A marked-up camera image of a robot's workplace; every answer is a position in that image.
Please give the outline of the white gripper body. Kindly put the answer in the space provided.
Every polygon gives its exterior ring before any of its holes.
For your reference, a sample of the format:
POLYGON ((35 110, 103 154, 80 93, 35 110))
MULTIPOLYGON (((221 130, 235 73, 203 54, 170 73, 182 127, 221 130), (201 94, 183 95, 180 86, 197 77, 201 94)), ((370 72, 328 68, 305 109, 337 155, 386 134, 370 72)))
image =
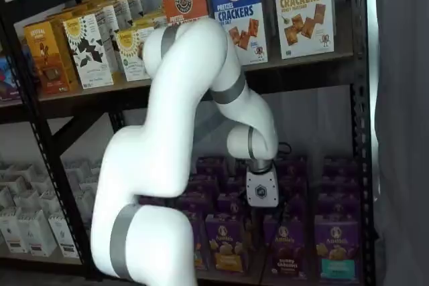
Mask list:
POLYGON ((276 208, 279 204, 278 177, 273 162, 262 167, 248 167, 246 173, 247 203, 254 208, 276 208))

